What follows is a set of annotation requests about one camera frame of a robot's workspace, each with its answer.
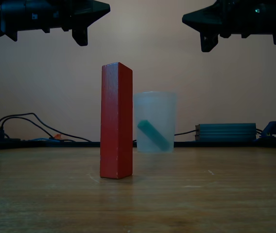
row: wooden block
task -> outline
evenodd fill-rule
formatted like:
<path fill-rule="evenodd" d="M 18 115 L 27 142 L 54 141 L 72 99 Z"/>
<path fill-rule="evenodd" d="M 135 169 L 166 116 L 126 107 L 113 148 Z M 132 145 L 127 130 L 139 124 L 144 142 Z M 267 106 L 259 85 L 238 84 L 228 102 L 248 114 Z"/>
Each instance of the wooden block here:
<path fill-rule="evenodd" d="M 133 174 L 133 71 L 122 63 L 103 66 L 100 176 Z"/>

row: table surface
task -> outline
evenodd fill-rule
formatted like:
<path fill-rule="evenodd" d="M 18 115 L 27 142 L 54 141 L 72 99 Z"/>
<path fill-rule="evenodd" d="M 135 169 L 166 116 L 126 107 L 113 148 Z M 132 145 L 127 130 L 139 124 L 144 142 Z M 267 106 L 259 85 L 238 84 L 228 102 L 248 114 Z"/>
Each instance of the table surface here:
<path fill-rule="evenodd" d="M 276 233 L 276 149 L 134 149 L 122 180 L 99 154 L 0 150 L 0 233 Z"/>

